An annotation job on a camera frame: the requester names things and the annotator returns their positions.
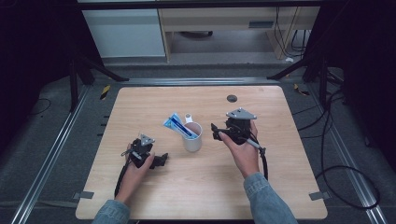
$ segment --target floor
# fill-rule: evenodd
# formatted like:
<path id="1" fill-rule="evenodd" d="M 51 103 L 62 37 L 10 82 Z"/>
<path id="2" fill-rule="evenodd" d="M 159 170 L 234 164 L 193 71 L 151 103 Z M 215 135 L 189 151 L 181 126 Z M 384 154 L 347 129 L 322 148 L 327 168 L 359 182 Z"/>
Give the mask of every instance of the floor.
<path id="1" fill-rule="evenodd" d="M 304 32 L 299 31 L 288 48 L 288 52 L 293 54 L 293 57 L 290 57 L 293 62 L 286 61 L 287 57 L 282 60 L 275 58 L 264 32 L 214 31 L 212 36 L 177 33 L 169 62 L 132 62 L 132 66 L 129 66 L 113 61 L 106 67 L 116 74 L 132 78 L 133 81 L 126 84 L 130 86 L 159 85 L 160 82 L 163 85 L 196 85 L 205 80 L 209 84 L 213 81 L 213 85 L 219 84 L 216 82 L 219 80 L 220 84 L 276 84 L 285 92 L 296 126 L 304 127 L 321 113 L 314 96 L 318 91 L 318 85 L 302 81 L 303 68 L 277 82 L 266 79 L 301 58 L 301 52 L 297 49 L 301 49 L 299 47 L 303 45 L 303 34 Z M 94 74 L 96 80 L 92 86 L 79 85 L 79 93 L 86 93 L 86 98 L 80 99 L 84 104 L 77 109 L 77 113 L 68 112 L 70 96 L 67 78 L 50 83 L 42 90 L 32 114 L 9 145 L 12 153 L 1 159 L 0 223 L 12 222 L 14 217 L 21 218 L 26 223 L 90 222 L 75 218 L 78 200 L 73 199 L 73 196 L 84 188 L 85 179 L 100 144 L 101 134 L 106 128 L 107 116 L 117 97 L 117 90 L 123 87 L 97 72 Z M 111 91 L 105 100 L 99 100 L 103 87 L 109 83 Z M 294 89 L 293 84 L 299 85 L 299 91 Z M 339 87 L 329 84 L 330 91 L 337 88 Z M 396 223 L 396 174 L 384 162 L 380 151 L 364 145 L 364 136 L 359 125 L 342 100 L 334 103 L 332 111 L 333 125 L 325 141 L 326 162 L 360 167 L 377 184 L 382 201 L 380 207 L 364 211 L 352 208 L 332 196 L 325 201 L 329 210 L 327 218 L 299 222 Z M 308 159 L 316 174 L 320 170 L 320 138 L 315 135 L 321 132 L 323 122 L 320 123 L 313 130 L 301 132 Z M 64 133 L 65 139 L 60 139 L 60 133 Z M 42 183 L 37 183 L 37 179 L 42 180 Z M 375 194 L 372 193 L 370 185 L 367 186 L 366 181 L 361 180 L 359 175 L 352 172 L 335 172 L 329 175 L 329 179 L 333 187 L 338 192 L 341 191 L 343 197 L 350 196 L 348 199 L 353 203 L 375 200 L 371 198 Z M 321 189 L 326 190 L 326 185 L 320 178 L 318 184 Z M 35 207 L 31 210 L 20 207 L 25 204 Z"/>

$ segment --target light wood table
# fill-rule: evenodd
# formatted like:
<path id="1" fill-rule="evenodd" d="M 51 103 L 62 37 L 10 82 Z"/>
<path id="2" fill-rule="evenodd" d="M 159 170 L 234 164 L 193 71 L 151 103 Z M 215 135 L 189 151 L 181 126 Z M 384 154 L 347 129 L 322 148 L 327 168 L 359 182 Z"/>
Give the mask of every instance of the light wood table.
<path id="1" fill-rule="evenodd" d="M 229 103 L 227 96 L 237 96 Z M 277 86 L 143 87 L 120 90 L 97 151 L 76 215 L 93 219 L 113 199 L 124 158 L 120 156 L 139 133 L 154 138 L 153 151 L 169 153 L 164 167 L 149 170 L 134 196 L 132 219 L 252 219 L 243 177 L 229 149 L 214 140 L 213 122 L 225 128 L 226 112 L 243 107 L 257 115 L 258 139 L 266 147 L 269 180 L 296 218 L 327 216 L 322 200 L 311 201 L 318 185 L 296 130 L 289 106 Z M 163 127 L 177 112 L 191 113 L 204 129 L 203 146 L 183 148 L 181 136 Z"/>

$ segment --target white mug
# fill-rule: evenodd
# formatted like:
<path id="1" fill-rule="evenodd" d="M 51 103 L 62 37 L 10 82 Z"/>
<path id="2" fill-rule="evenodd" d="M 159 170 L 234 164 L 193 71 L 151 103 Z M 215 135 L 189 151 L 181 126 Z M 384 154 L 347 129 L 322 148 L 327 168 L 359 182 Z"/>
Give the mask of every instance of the white mug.
<path id="1" fill-rule="evenodd" d="M 191 114 L 186 114 L 186 128 L 190 129 L 198 135 L 198 137 L 193 139 L 188 139 L 182 136 L 184 148 L 189 152 L 198 151 L 202 146 L 202 127 L 199 123 L 192 121 Z"/>

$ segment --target gray carpet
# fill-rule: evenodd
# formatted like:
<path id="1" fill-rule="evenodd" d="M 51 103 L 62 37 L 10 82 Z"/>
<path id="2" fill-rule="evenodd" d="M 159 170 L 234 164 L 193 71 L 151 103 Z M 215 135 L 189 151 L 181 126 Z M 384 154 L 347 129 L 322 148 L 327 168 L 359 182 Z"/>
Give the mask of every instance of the gray carpet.
<path id="1" fill-rule="evenodd" d="M 136 67 L 109 67 L 110 70 L 125 77 L 265 77 L 280 71 L 286 65 L 192 65 L 192 66 L 136 66 Z M 299 70 L 290 77 L 285 77 L 277 85 L 282 87 L 290 105 L 291 113 L 296 113 L 315 106 L 316 101 L 312 95 L 302 95 L 294 90 L 293 83 L 299 83 L 300 90 L 310 91 L 301 80 Z M 95 73 L 96 80 L 90 87 L 87 100 L 82 107 L 78 119 L 64 144 L 63 150 L 54 166 L 49 179 L 43 188 L 38 200 L 61 201 L 77 203 L 72 199 L 74 192 L 82 191 L 88 177 L 96 150 L 101 141 L 99 133 L 103 133 L 106 123 L 105 116 L 110 115 L 112 106 L 117 97 L 118 90 L 123 87 L 113 80 Z M 111 84 L 110 91 L 105 100 L 100 100 L 103 87 Z M 34 112 L 45 110 L 37 115 L 29 116 L 21 132 L 9 146 L 9 153 L 1 159 L 0 170 L 0 202 L 18 202 L 22 200 L 30 185 L 35 179 L 44 159 L 46 158 L 63 122 L 68 116 L 70 106 L 70 92 L 68 78 L 50 83 L 41 92 L 40 98 L 49 99 L 37 102 Z M 317 107 L 294 115 L 298 128 L 304 127 L 320 115 Z M 335 101 L 332 105 L 333 122 L 343 137 L 351 155 L 370 178 L 372 178 L 381 192 L 381 208 L 389 223 L 396 223 L 396 174 L 390 169 L 381 152 L 376 148 L 364 145 L 364 136 L 348 105 L 343 105 L 342 100 Z M 310 129 L 300 132 L 301 137 L 320 135 L 324 122 L 321 121 Z M 303 138 L 309 162 L 314 174 L 320 172 L 320 137 Z M 334 149 L 332 140 L 326 134 L 325 139 L 325 166 L 342 164 L 338 153 Z M 327 175 L 329 182 L 337 192 L 353 203 L 359 204 L 347 172 L 334 171 Z M 322 191 L 328 188 L 322 178 L 318 180 Z M 352 208 L 336 197 L 325 201 L 329 215 L 323 220 L 299 220 L 300 223 L 371 223 L 366 212 Z M 17 205 L 0 207 L 0 223 L 9 223 Z M 27 223 L 89 223 L 90 221 L 78 220 L 74 208 L 37 206 L 32 211 Z M 247 223 L 235 221 L 226 223 Z"/>

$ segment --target sleeve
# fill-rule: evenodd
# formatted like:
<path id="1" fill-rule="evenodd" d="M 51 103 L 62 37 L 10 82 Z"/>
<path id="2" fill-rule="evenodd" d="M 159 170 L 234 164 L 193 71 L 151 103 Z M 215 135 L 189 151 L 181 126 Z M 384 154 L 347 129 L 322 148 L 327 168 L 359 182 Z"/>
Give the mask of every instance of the sleeve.
<path id="1" fill-rule="evenodd" d="M 92 224 L 128 223 L 131 211 L 128 206 L 116 200 L 107 200 L 95 216 Z"/>
<path id="2" fill-rule="evenodd" d="M 288 205 L 276 194 L 261 173 L 248 176 L 244 188 L 256 224 L 297 223 Z"/>

